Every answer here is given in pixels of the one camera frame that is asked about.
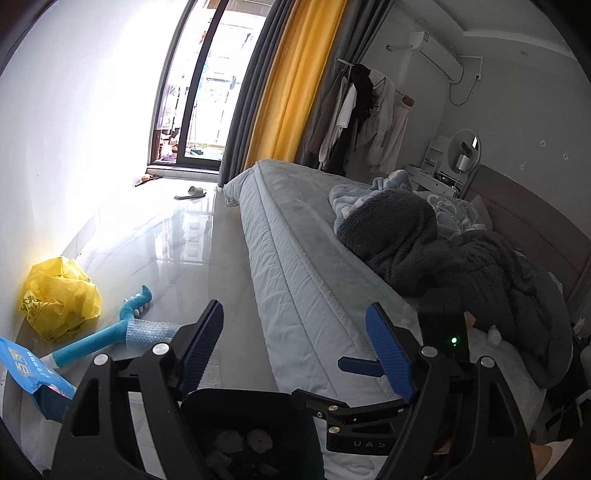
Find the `black trash bin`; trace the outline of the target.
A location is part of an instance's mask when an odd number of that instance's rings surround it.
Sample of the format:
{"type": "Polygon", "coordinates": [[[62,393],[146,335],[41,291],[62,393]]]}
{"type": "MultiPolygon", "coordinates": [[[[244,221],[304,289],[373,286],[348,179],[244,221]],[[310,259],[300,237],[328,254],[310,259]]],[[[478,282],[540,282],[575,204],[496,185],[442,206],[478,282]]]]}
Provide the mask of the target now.
{"type": "Polygon", "coordinates": [[[290,394],[200,389],[180,421],[206,479],[325,477],[315,421],[290,394]]]}

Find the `bed with grey mattress cover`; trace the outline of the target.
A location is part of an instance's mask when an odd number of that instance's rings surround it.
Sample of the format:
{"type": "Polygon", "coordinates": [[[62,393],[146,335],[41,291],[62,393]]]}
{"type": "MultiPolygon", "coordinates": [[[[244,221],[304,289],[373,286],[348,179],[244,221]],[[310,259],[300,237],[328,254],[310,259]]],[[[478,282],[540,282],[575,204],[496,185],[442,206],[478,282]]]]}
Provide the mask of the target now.
{"type": "Polygon", "coordinates": [[[345,178],[262,160],[223,193],[242,217],[263,337],[277,387],[365,406],[397,399],[384,377],[346,373],[342,356],[376,356],[366,332],[370,304],[420,334],[415,309],[339,242],[332,187],[345,178]]]}

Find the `slipper on floor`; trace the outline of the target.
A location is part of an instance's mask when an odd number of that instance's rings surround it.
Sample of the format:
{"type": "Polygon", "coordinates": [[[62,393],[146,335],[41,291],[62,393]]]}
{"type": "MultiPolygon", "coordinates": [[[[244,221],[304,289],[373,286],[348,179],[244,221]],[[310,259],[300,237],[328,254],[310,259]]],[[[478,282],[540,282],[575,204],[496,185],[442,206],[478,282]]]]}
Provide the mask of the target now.
{"type": "Polygon", "coordinates": [[[192,199],[200,199],[206,196],[206,191],[204,188],[191,186],[187,192],[183,195],[175,195],[175,200],[192,200],[192,199]]]}

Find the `dark grey fuzzy blanket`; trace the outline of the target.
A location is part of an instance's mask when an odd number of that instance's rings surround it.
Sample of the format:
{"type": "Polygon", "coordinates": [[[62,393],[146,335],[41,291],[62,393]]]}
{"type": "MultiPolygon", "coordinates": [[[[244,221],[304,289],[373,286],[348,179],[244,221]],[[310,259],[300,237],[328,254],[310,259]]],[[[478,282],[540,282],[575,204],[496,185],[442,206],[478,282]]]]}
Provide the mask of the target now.
{"type": "Polygon", "coordinates": [[[501,235],[474,230],[440,237],[426,200],[389,190],[353,212],[335,236],[403,297],[453,289],[476,328],[495,325],[518,350],[539,387],[565,377],[573,342],[563,295],[548,271],[501,235]]]}

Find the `light blue patterned blanket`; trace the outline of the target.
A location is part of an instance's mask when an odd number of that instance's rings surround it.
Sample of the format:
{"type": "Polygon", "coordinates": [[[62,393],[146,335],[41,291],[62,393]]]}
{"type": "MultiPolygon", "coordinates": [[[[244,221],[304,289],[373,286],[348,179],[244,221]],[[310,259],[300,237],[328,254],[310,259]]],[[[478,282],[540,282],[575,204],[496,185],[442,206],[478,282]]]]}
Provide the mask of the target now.
{"type": "MultiPolygon", "coordinates": [[[[335,212],[334,231],[338,232],[342,222],[363,204],[389,190],[410,192],[409,174],[405,170],[396,170],[386,178],[375,178],[367,188],[353,184],[332,187],[329,191],[329,203],[335,212]]],[[[416,192],[416,195],[426,200],[435,211],[440,237],[450,239],[468,231],[494,230],[492,219],[482,201],[472,203],[427,191],[416,192]]]]}

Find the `yellow plastic bag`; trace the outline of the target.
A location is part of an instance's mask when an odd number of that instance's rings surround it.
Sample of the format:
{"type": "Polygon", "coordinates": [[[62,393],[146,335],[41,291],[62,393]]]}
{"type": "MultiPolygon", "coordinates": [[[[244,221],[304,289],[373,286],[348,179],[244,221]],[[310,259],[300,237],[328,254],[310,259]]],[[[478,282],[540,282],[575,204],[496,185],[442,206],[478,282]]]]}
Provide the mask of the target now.
{"type": "Polygon", "coordinates": [[[46,342],[73,335],[100,316],[102,298],[96,284],[63,256],[33,265],[24,280],[18,310],[46,342]]]}

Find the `orange toy near window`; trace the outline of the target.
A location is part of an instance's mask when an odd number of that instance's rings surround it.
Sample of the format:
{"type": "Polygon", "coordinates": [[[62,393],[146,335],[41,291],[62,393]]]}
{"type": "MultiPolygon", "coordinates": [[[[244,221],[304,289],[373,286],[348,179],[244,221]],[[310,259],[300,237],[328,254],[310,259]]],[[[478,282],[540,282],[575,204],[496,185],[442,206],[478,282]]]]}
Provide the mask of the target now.
{"type": "Polygon", "coordinates": [[[134,186],[139,187],[139,186],[144,185],[150,181],[154,181],[154,180],[158,180],[158,179],[160,179],[159,175],[144,174],[135,182],[134,186]]]}

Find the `grey curtain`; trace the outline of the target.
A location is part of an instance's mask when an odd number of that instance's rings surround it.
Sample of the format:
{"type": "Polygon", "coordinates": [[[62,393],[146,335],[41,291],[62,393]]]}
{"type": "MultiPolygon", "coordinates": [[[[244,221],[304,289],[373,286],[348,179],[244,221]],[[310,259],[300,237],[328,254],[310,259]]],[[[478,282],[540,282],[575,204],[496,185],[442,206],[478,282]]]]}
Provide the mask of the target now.
{"type": "Polygon", "coordinates": [[[226,141],[224,153],[219,170],[218,186],[223,187],[231,179],[238,176],[245,166],[247,151],[249,151],[250,138],[259,104],[263,99],[263,91],[266,81],[269,79],[274,57],[280,47],[284,30],[290,21],[290,15],[294,11],[294,0],[274,1],[269,14],[260,31],[259,39],[252,51],[245,72],[245,79],[239,90],[238,101],[235,105],[228,141],[226,141]]]}

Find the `blue snack bag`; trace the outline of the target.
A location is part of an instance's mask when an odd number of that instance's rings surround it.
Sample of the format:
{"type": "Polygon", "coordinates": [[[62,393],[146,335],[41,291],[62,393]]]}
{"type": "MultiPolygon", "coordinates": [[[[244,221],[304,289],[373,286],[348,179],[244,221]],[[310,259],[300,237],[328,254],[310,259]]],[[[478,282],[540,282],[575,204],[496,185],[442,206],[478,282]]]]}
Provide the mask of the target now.
{"type": "Polygon", "coordinates": [[[62,423],[76,388],[27,348],[1,338],[1,362],[46,420],[62,423]]]}

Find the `brown headboard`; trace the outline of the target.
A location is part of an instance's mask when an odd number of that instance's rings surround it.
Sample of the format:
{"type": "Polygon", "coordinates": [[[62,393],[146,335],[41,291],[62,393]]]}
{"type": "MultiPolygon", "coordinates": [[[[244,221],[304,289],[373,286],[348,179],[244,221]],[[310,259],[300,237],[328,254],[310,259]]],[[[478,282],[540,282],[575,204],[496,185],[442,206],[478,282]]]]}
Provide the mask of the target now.
{"type": "Polygon", "coordinates": [[[590,239],[549,203],[484,165],[470,175],[462,198],[479,196],[494,230],[562,283],[570,314],[590,291],[590,239]]]}

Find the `white dressing table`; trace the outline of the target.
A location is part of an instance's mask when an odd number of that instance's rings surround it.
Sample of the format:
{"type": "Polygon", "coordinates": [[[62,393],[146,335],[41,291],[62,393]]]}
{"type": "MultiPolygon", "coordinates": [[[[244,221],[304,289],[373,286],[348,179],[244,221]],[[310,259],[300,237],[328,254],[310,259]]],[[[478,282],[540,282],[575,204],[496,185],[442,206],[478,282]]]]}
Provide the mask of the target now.
{"type": "Polygon", "coordinates": [[[430,141],[418,165],[405,166],[414,191],[428,191],[455,198],[461,196],[464,181],[462,175],[456,174],[449,164],[450,142],[450,138],[438,135],[430,141]]]}

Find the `round vanity mirror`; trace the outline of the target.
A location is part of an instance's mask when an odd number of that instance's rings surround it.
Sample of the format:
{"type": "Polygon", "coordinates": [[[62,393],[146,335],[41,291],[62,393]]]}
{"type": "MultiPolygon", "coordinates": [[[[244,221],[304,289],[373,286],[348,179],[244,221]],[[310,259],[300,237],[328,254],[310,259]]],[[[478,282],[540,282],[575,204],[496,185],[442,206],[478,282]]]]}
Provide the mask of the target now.
{"type": "Polygon", "coordinates": [[[482,142],[470,129],[459,130],[448,145],[448,164],[453,172],[466,174],[480,162],[482,142]]]}

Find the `clothes rack with garments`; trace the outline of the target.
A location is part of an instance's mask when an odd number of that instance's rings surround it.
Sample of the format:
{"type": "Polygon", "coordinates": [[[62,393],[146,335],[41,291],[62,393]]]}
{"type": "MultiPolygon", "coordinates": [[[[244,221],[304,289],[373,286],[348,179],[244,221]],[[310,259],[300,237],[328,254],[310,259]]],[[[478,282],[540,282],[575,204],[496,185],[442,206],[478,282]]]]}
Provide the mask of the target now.
{"type": "Polygon", "coordinates": [[[305,166],[345,176],[349,163],[363,163],[370,173],[390,174],[396,167],[415,100],[376,69],[339,58],[344,67],[335,97],[325,113],[328,123],[318,151],[304,155],[305,166]]]}

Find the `yellow curtain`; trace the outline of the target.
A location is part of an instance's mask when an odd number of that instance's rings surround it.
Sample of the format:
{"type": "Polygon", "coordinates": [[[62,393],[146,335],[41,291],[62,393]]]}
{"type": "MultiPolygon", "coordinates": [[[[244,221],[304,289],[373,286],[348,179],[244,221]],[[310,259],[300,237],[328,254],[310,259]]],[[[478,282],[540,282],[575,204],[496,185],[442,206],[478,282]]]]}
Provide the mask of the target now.
{"type": "Polygon", "coordinates": [[[245,168],[293,162],[345,14],[346,0],[297,1],[266,80],[245,168]]]}

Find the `black framed window door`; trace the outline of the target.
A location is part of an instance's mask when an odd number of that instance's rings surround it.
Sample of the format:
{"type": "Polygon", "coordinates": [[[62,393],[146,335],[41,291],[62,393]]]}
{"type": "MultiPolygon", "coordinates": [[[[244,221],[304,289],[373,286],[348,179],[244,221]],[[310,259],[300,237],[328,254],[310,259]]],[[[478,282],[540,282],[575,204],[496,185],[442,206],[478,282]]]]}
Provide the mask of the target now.
{"type": "Polygon", "coordinates": [[[149,164],[217,172],[238,94],[272,1],[189,1],[153,113],[149,164]]]}

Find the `white air conditioner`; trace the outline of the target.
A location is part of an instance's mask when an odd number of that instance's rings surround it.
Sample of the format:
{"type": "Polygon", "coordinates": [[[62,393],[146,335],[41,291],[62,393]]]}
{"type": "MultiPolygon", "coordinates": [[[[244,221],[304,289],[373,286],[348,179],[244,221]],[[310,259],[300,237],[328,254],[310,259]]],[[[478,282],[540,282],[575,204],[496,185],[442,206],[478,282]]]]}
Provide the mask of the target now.
{"type": "Polygon", "coordinates": [[[388,44],[388,51],[413,50],[439,70],[452,84],[463,79],[464,67],[448,49],[427,31],[413,32],[403,44],[388,44]]]}

